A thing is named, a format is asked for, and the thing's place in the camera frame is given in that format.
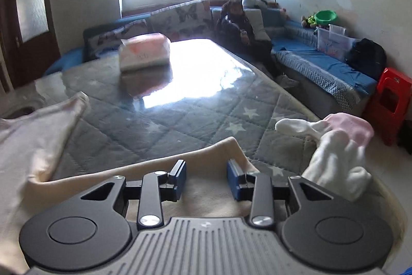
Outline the pink tissue pack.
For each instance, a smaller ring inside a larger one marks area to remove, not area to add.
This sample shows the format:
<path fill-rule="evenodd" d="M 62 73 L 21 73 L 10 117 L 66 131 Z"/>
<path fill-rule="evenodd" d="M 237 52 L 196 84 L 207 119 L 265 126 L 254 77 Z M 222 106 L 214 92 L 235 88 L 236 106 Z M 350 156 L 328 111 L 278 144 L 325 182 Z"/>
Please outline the pink tissue pack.
<path fill-rule="evenodd" d="M 160 33 L 145 34 L 122 39 L 118 49 L 119 69 L 127 73 L 170 62 L 169 38 Z"/>

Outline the clear plastic storage box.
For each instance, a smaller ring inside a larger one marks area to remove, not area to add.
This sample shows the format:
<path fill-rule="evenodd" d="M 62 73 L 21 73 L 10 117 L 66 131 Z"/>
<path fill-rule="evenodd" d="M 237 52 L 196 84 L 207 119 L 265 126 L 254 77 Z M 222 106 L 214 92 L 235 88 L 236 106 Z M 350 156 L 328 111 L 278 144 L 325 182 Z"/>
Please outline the clear plastic storage box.
<path fill-rule="evenodd" d="M 345 62 L 348 53 L 359 39 L 351 38 L 329 29 L 317 28 L 317 50 Z"/>

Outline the black backpack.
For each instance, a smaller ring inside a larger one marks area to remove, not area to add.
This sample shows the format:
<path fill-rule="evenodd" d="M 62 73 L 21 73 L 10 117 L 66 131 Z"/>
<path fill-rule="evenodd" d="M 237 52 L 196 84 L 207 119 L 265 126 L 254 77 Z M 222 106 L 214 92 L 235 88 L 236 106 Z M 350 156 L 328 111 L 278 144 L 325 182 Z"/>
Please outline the black backpack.
<path fill-rule="evenodd" d="M 363 38 L 353 44 L 345 61 L 354 70 L 379 81 L 387 65 L 387 56 L 379 44 Z"/>

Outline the dark clothed seated person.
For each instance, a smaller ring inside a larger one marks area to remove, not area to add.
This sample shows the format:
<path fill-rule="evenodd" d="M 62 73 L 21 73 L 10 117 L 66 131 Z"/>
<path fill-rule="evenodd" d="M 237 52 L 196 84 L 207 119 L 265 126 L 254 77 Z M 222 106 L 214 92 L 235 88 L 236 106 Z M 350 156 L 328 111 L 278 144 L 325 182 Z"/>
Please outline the dark clothed seated person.
<path fill-rule="evenodd" d="M 272 56 L 271 41 L 258 40 L 239 0 L 229 0 L 222 6 L 217 20 L 220 44 L 248 63 L 261 63 L 273 78 L 281 75 Z"/>

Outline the cream white garment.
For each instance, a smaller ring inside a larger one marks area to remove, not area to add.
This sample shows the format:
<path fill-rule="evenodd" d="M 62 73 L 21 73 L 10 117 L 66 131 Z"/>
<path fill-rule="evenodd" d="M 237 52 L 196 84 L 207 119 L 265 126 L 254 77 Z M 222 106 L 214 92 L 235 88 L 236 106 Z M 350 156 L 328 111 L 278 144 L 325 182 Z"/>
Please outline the cream white garment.
<path fill-rule="evenodd" d="M 109 148 L 98 149 L 96 168 L 52 180 L 64 151 L 80 132 L 82 116 L 90 115 L 88 97 L 79 93 L 62 103 L 17 119 L 1 120 L 1 274 L 24 274 L 27 263 L 18 236 L 34 215 L 115 175 L 140 179 L 154 170 L 168 170 L 177 159 L 187 164 L 188 181 L 177 203 L 166 204 L 172 216 L 244 215 L 248 202 L 235 202 L 226 182 L 226 163 L 235 159 L 247 172 L 257 172 L 234 137 L 192 152 L 123 165 Z"/>

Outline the red plastic stool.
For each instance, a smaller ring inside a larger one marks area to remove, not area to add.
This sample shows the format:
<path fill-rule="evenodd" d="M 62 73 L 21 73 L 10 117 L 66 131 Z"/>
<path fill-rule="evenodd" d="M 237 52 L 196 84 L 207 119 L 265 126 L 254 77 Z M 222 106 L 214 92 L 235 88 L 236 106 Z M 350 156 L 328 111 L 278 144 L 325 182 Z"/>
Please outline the red plastic stool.
<path fill-rule="evenodd" d="M 362 117 L 383 143 L 391 146 L 406 118 L 411 101 L 411 78 L 394 68 L 385 68 Z"/>

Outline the round black induction cooktop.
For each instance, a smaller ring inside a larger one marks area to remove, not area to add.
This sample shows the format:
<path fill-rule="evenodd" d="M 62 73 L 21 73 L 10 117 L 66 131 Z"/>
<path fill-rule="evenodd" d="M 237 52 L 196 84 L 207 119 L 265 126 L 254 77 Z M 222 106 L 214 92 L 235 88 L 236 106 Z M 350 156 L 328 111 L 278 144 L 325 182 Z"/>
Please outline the round black induction cooktop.
<path fill-rule="evenodd" d="M 39 95 L 11 95 L 1 97 L 1 118 L 16 119 L 29 115 L 46 106 L 46 100 Z"/>

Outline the white and pink socks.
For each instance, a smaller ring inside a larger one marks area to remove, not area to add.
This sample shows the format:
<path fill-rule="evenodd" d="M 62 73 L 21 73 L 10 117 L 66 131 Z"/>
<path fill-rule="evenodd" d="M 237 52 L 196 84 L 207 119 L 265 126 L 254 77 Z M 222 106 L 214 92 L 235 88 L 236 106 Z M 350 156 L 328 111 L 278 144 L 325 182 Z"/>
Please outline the white and pink socks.
<path fill-rule="evenodd" d="M 374 129 L 364 119 L 343 112 L 309 122 L 282 119 L 275 130 L 289 136 L 314 138 L 316 151 L 302 177 L 355 202 L 367 189 L 372 176 L 365 169 L 365 150 Z"/>

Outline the green plastic basin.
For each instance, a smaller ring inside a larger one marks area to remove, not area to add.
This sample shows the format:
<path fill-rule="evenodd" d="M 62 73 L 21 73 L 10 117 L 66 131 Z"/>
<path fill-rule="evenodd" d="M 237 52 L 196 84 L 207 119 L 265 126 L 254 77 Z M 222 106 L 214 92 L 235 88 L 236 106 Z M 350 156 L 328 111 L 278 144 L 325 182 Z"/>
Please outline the green plastic basin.
<path fill-rule="evenodd" d="M 316 24 L 321 25 L 321 26 L 327 26 L 333 23 L 334 20 L 337 19 L 337 13 L 331 10 L 318 11 L 317 13 L 314 14 L 314 18 L 315 18 Z"/>

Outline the blue sofa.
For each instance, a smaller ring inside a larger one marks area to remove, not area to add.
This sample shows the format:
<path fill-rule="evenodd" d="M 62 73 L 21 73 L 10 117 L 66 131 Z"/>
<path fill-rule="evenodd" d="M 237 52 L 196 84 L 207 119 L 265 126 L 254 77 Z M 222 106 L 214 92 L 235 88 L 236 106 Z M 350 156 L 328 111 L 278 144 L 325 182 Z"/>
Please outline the blue sofa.
<path fill-rule="evenodd" d="M 272 38 L 272 56 L 282 69 L 300 82 L 296 90 L 297 99 L 308 103 L 316 114 L 335 111 L 361 113 L 376 90 L 377 81 L 343 61 L 316 49 L 317 38 L 310 29 L 299 27 L 288 21 L 279 9 L 261 11 L 263 26 Z M 68 70 L 88 61 L 94 61 L 117 53 L 118 45 L 102 52 L 92 49 L 92 40 L 107 32 L 116 31 L 134 21 L 144 20 L 152 28 L 151 13 L 128 16 L 120 20 L 95 26 L 83 32 L 84 47 L 65 53 L 46 71 L 51 75 Z"/>

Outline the plush toy on sofa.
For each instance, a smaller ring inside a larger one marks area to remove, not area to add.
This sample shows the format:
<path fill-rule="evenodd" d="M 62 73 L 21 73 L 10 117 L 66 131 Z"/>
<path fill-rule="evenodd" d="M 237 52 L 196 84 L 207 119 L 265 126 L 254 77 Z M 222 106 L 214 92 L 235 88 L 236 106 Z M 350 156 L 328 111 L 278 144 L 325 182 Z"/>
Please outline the plush toy on sofa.
<path fill-rule="evenodd" d="M 268 9 L 268 2 L 265 0 L 242 0 L 242 7 L 266 10 Z"/>

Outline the dark wooden door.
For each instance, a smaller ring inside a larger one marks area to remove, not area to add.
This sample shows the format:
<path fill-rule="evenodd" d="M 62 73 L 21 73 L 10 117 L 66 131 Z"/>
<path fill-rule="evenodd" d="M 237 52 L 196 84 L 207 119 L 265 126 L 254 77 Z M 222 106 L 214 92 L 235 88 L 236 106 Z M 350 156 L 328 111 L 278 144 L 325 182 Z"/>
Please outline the dark wooden door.
<path fill-rule="evenodd" d="M 1 49 L 14 88 L 41 78 L 61 56 L 50 0 L 1 0 Z"/>

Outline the butterfly print cushion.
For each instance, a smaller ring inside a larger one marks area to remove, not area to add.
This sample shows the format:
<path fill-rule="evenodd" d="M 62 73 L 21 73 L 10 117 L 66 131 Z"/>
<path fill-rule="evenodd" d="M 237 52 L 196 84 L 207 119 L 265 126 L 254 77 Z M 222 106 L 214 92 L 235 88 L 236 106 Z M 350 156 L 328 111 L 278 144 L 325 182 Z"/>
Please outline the butterfly print cushion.
<path fill-rule="evenodd" d="M 193 0 L 167 8 L 150 15 L 155 33 L 161 33 L 171 42 L 214 37 L 214 24 L 210 0 Z"/>
<path fill-rule="evenodd" d="M 111 31 L 92 36 L 87 40 L 89 59 L 101 59 L 118 53 L 123 40 L 148 34 L 146 20 L 135 20 Z"/>

